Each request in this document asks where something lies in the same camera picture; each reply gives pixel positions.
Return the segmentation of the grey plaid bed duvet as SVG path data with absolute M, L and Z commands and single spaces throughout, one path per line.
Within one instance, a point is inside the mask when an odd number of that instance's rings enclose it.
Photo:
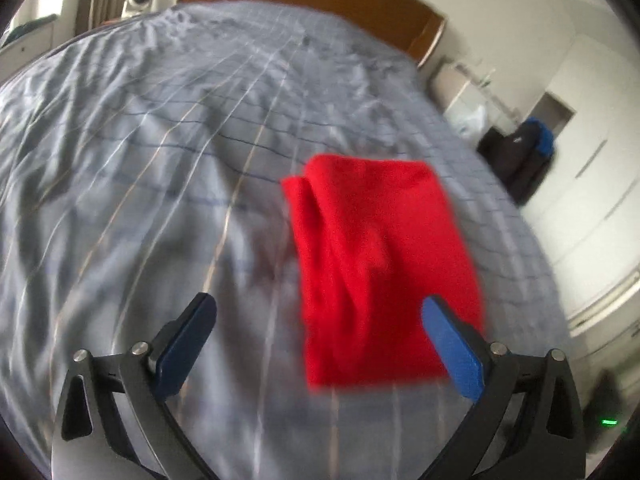
M 1 90 L 1 416 L 42 474 L 75 351 L 218 321 L 171 403 L 225 479 L 413 479 L 468 409 L 443 380 L 314 394 L 280 188 L 317 154 L 414 159 L 444 186 L 488 335 L 570 340 L 536 237 L 410 58 L 329 14 L 184 4 L 82 35 Z

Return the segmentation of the blue garment on chair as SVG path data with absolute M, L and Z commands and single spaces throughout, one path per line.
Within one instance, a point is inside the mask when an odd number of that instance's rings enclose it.
M 525 121 L 526 125 L 532 125 L 538 128 L 538 140 L 535 150 L 544 157 L 552 157 L 554 154 L 554 134 L 539 119 L 529 117 Z

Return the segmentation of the red knit sweater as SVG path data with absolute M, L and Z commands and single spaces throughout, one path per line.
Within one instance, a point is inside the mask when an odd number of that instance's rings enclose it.
M 484 304 L 436 172 L 425 162 L 314 155 L 282 190 L 300 267 L 308 386 L 444 376 L 423 300 L 442 297 L 476 328 Z

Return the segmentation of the white plastic bag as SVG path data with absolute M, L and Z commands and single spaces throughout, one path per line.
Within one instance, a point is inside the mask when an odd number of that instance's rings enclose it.
M 480 143 L 480 139 L 489 127 L 489 117 L 484 105 L 475 107 L 472 112 L 467 112 L 454 118 L 451 126 L 457 136 L 473 145 Z

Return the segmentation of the small white fan heater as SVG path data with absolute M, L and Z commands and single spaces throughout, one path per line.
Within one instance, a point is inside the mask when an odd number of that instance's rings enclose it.
M 153 0 L 125 0 L 122 6 L 122 18 L 130 18 L 148 12 L 151 9 Z

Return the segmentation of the black jacket on chair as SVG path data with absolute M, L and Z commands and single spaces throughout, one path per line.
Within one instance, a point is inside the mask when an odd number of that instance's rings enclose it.
M 538 128 L 522 122 L 512 133 L 491 127 L 480 139 L 477 153 L 488 163 L 514 203 L 523 207 L 537 192 L 553 159 L 535 150 Z

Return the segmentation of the white bedside desk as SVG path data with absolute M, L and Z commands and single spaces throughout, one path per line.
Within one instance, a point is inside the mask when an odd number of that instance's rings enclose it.
M 489 117 L 489 129 L 494 127 L 502 134 L 511 133 L 522 122 L 521 114 L 507 107 L 489 86 L 488 78 L 478 79 L 464 65 L 443 60 L 431 76 L 427 89 L 450 127 L 454 118 L 484 105 Z

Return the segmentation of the white low dresser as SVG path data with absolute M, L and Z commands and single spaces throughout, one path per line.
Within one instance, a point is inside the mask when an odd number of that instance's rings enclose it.
M 54 25 L 57 21 L 56 14 L 47 16 L 43 24 L 1 48 L 1 82 L 53 48 Z

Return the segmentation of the white wardrobe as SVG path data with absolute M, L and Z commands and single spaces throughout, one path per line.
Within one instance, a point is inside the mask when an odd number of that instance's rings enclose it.
M 639 67 L 579 36 L 548 91 L 574 115 L 524 216 L 576 318 L 639 263 Z

